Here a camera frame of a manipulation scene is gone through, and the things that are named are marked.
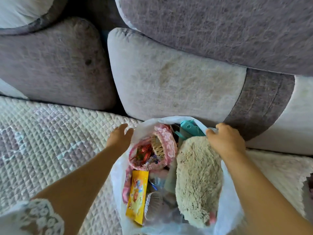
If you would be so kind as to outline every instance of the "forearm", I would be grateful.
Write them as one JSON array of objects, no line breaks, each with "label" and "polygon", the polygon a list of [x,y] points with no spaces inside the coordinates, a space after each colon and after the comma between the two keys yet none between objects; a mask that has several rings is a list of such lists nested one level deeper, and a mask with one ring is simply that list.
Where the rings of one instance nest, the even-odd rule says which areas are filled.
[{"label": "forearm", "polygon": [[69,175],[51,184],[34,198],[45,198],[65,221],[65,235],[76,235],[104,182],[115,158],[114,148],[105,148],[96,157]]},{"label": "forearm", "polygon": [[223,159],[254,234],[313,234],[310,223],[246,155],[234,153]]}]

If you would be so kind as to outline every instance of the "transparent plastic bag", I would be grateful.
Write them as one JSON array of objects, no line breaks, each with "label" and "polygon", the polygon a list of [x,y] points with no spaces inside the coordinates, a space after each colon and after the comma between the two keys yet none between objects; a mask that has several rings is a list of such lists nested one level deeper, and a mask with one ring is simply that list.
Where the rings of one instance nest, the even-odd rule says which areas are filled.
[{"label": "transparent plastic bag", "polygon": [[218,202],[217,221],[214,225],[207,228],[198,229],[185,223],[181,217],[179,219],[179,211],[177,208],[163,206],[161,216],[157,221],[147,222],[144,226],[136,224],[134,221],[126,217],[126,205],[122,200],[122,190],[125,182],[125,170],[129,166],[128,155],[130,149],[140,141],[146,138],[154,130],[157,123],[163,124],[180,124],[184,120],[194,120],[202,132],[205,133],[207,127],[199,120],[189,116],[171,116],[165,118],[150,119],[139,124],[131,139],[130,148],[117,160],[111,170],[111,181],[113,185],[113,194],[120,216],[123,235],[133,235],[144,233],[148,235],[226,235],[233,230],[243,217],[243,210],[240,205],[233,181],[222,161],[222,169],[224,173],[223,187]]}]

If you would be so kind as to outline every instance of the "lace trim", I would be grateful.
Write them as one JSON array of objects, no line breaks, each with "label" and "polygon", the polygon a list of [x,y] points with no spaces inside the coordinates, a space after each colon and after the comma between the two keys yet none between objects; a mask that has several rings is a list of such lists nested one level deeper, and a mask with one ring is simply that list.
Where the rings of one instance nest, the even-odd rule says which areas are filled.
[{"label": "lace trim", "polygon": [[14,212],[12,219],[19,229],[33,235],[64,235],[64,221],[47,199],[29,201]]}]

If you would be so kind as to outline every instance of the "person's left hand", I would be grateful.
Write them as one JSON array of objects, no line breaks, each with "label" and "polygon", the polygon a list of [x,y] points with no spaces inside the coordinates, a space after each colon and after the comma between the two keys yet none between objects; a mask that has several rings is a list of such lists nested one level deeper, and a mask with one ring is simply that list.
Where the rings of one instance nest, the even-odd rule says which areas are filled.
[{"label": "person's left hand", "polygon": [[131,144],[131,136],[134,133],[134,129],[130,128],[124,133],[125,129],[127,128],[128,124],[121,124],[120,126],[116,127],[111,133],[106,142],[107,147],[113,147],[115,150],[119,151],[123,154]]}]

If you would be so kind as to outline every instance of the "hand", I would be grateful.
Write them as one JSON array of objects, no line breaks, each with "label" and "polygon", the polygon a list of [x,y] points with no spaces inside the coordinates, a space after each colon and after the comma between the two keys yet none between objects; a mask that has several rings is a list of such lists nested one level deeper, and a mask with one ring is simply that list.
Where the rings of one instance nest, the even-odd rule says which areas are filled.
[{"label": "hand", "polygon": [[210,145],[222,159],[236,153],[246,154],[245,141],[238,130],[224,123],[216,125],[216,128],[217,134],[211,129],[207,129],[206,133]]},{"label": "hand", "polygon": [[120,126],[116,127],[111,133],[106,142],[106,147],[113,147],[115,150],[119,151],[123,154],[131,144],[131,136],[134,133],[134,129],[130,128],[124,133],[125,129],[127,128],[128,124],[121,124]]}]

